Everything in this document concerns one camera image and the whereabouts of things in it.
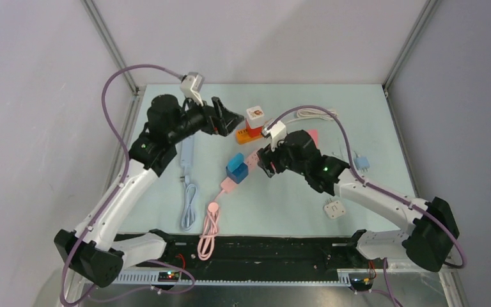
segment metal frame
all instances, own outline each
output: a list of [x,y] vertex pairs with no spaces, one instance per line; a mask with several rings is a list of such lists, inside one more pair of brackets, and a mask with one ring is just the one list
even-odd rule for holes
[[[104,45],[107,47],[109,55],[110,57],[112,57],[112,60],[114,61],[115,65],[119,69],[125,68],[127,66],[125,60],[123,59],[123,56],[121,55],[118,46],[113,40],[110,31],[108,30],[106,23],[104,22],[94,1],[81,0],[81,2],[85,7],[86,12],[90,16],[90,19],[93,22],[93,25],[97,30],[97,33],[99,33],[101,40],[103,41]],[[389,96],[389,90],[393,85],[394,80],[400,73],[400,70],[403,68],[403,65],[405,64],[413,48],[416,46],[417,42],[419,41],[420,36],[423,34],[427,23],[432,18],[439,4],[440,4],[440,0],[427,0],[425,5],[423,6],[423,9],[421,10],[419,17],[417,18],[415,24],[413,25],[413,28],[409,33],[404,45],[402,46],[400,53],[396,58],[396,61],[394,62],[384,83],[382,84],[383,89],[385,91],[385,95],[387,97],[387,104],[389,106],[394,127],[398,135],[400,146],[403,150],[405,163],[407,165],[407,169],[410,178],[412,180],[414,191],[417,195],[420,195],[417,188],[417,181],[415,176],[413,175],[414,172],[412,171],[411,165],[409,164],[409,155],[407,154],[407,149],[405,147],[405,143],[403,142],[398,121],[394,116],[394,110],[392,107],[391,98]],[[121,135],[123,136],[123,139],[125,140],[126,143],[128,143],[131,138],[133,127],[136,123],[136,118],[138,116],[139,107],[143,99],[145,87],[143,86],[141,90],[141,88],[133,79],[130,72],[126,72],[123,75],[129,89],[131,90],[131,93],[133,94],[132,103],[130,104],[130,108],[127,111],[125,124],[121,130]],[[114,169],[109,174],[107,185],[109,185],[110,181],[113,179],[113,176],[115,176],[117,172],[119,172],[122,162],[123,162],[123,155],[121,154],[121,148],[117,148],[114,154]],[[363,271],[363,270],[342,270],[341,273],[347,275],[347,273],[358,272],[358,271]],[[388,271],[389,272],[422,272],[424,270],[421,270],[416,265],[410,264],[406,261],[391,261],[391,265]],[[66,290],[66,292],[68,292],[68,297],[69,299],[71,298],[71,296],[78,298],[81,293],[81,290],[79,291],[79,289],[81,289],[81,285],[83,285],[84,282],[86,282],[86,279],[80,280],[79,275],[75,274],[72,271],[70,271],[68,275],[69,276],[72,275],[71,277],[74,279],[74,281],[72,281],[69,284],[69,287]],[[453,269],[443,269],[440,271],[439,276],[443,288],[445,290],[445,294],[449,306],[450,307],[469,306],[458,273]]]

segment metal beam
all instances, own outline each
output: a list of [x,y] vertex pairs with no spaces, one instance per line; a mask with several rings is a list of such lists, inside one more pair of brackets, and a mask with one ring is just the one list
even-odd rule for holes
[[[95,29],[100,35],[100,39],[108,49],[108,53],[112,57],[112,60],[114,61],[116,66],[119,69],[127,67],[127,64],[125,64],[125,60],[123,59],[123,56],[121,55],[121,52],[118,49],[118,46],[116,45],[116,42],[112,38],[112,35],[110,35],[110,31],[108,30],[108,27],[104,22],[104,19],[100,15],[100,12],[98,11],[95,2],[93,0],[81,0],[81,1],[82,4],[84,5],[84,8],[86,9],[86,12],[90,16],[90,19],[93,22]],[[136,92],[138,91],[138,85],[136,84],[136,82],[134,82],[131,73],[125,72],[123,76],[125,78],[125,82],[127,82],[127,86],[129,87],[131,93],[133,95],[136,95]]]
[[411,53],[413,47],[415,47],[415,45],[419,41],[419,38],[423,34],[428,21],[430,21],[430,19],[432,18],[433,13],[435,12],[440,2],[441,0],[427,0],[425,5],[423,6],[419,18],[417,18],[417,20],[415,21],[415,24],[413,25],[411,32],[407,36],[407,39],[403,44],[398,57],[396,57],[396,61],[394,62],[393,67],[391,68],[389,75],[387,76],[387,79],[385,79],[385,82],[383,83],[383,88],[386,92],[388,92],[389,88],[393,85],[396,76],[398,75],[403,64],[409,57],[409,54]]

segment white cord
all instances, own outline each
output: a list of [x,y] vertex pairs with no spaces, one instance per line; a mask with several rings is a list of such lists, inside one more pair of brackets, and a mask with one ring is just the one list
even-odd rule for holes
[[190,184],[188,180],[183,183],[183,187],[185,188],[185,204],[183,206],[180,227],[183,231],[188,232],[191,230],[196,219],[193,205],[198,194],[198,187],[194,184]]
[[[334,114],[334,115],[338,115],[336,113],[336,110],[335,109],[328,109],[330,111],[330,113]],[[285,124],[287,123],[292,123],[292,122],[296,122],[297,120],[309,120],[309,119],[312,119],[312,118],[318,118],[320,120],[329,120],[329,121],[334,121],[334,119],[332,117],[330,117],[327,113],[323,112],[323,111],[319,111],[317,109],[310,109],[310,108],[305,108],[305,109],[299,109],[296,113],[295,113],[295,119],[293,120],[290,120],[288,122],[286,122]]]

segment black joint cover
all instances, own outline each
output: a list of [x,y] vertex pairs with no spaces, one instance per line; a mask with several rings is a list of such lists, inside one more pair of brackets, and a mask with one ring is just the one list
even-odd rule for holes
[[[72,246],[78,238],[74,232],[60,230],[54,238],[63,261],[66,261]],[[123,252],[115,249],[101,251],[95,248],[94,243],[81,242],[78,250],[72,257],[69,268],[104,288],[116,279],[123,268]]]
[[[426,205],[428,206],[426,211],[447,227],[455,238],[458,238],[460,232],[449,204],[436,197]],[[439,226],[426,216],[415,219],[413,223],[416,227],[411,236],[402,242],[407,256],[418,266],[431,272],[439,272],[453,248],[453,242]]]

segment red and white box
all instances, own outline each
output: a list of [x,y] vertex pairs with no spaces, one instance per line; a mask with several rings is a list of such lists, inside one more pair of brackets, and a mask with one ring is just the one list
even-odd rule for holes
[[266,118],[260,106],[250,107],[245,111],[245,127],[250,137],[254,138],[261,134]]

